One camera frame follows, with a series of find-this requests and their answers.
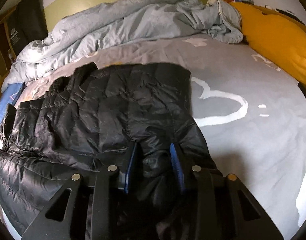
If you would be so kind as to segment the black puffer jacket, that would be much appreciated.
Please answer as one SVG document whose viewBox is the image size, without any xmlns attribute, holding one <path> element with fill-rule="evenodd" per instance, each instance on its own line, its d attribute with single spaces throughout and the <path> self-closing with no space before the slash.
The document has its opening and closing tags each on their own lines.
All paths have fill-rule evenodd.
<svg viewBox="0 0 306 240">
<path fill-rule="evenodd" d="M 176 234 L 171 145 L 187 164 L 217 171 L 190 113 L 190 72 L 172 63 L 77 68 L 9 110 L 0 142 L 0 204 L 19 234 L 69 175 L 121 164 L 133 142 L 142 150 L 135 196 L 161 239 Z"/>
</svg>

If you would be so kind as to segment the grey heart print bedsheet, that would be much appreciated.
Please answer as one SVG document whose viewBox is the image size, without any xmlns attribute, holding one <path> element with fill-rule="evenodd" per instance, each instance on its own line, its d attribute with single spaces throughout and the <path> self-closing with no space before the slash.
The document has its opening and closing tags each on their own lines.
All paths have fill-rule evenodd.
<svg viewBox="0 0 306 240">
<path fill-rule="evenodd" d="M 306 98 L 298 82 L 248 45 L 193 35 L 99 50 L 31 82 L 36 99 L 82 65 L 171 62 L 192 74 L 192 111 L 223 174 L 236 174 L 291 239 L 306 219 Z"/>
</svg>

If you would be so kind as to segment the blue patterned pillow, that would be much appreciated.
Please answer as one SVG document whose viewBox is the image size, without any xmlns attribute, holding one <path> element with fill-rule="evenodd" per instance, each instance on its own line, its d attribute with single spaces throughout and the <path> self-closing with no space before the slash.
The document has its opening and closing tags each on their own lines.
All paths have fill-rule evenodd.
<svg viewBox="0 0 306 240">
<path fill-rule="evenodd" d="M 7 106 L 10 104 L 15 105 L 18 98 L 25 88 L 25 83 L 10 84 L 8 88 L 2 93 L 0 99 L 0 124 L 5 116 Z"/>
</svg>

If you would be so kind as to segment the mustard yellow pillow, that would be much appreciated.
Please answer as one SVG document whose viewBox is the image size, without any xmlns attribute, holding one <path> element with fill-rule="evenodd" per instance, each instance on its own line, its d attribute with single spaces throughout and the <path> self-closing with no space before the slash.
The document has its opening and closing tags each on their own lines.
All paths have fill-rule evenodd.
<svg viewBox="0 0 306 240">
<path fill-rule="evenodd" d="M 250 4 L 230 5 L 241 14 L 242 33 L 249 46 L 306 85 L 306 27 Z"/>
</svg>

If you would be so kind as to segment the black hanging garment bag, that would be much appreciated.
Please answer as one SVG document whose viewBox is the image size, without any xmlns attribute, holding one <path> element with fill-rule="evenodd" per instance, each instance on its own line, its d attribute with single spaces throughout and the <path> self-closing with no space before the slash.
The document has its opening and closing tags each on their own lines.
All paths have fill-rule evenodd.
<svg viewBox="0 0 306 240">
<path fill-rule="evenodd" d="M 16 56 L 32 41 L 48 35 L 40 0 L 22 0 L 7 20 L 8 36 Z"/>
</svg>

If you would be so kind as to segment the light blue rumpled duvet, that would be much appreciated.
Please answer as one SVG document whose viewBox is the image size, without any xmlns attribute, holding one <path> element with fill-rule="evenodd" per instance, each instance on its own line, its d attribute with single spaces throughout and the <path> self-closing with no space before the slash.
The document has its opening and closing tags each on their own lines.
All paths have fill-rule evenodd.
<svg viewBox="0 0 306 240">
<path fill-rule="evenodd" d="M 117 0 L 61 19 L 42 40 L 26 45 L 2 90 L 45 77 L 95 51 L 120 44 L 205 33 L 220 42 L 243 39 L 241 16 L 223 0 Z"/>
</svg>

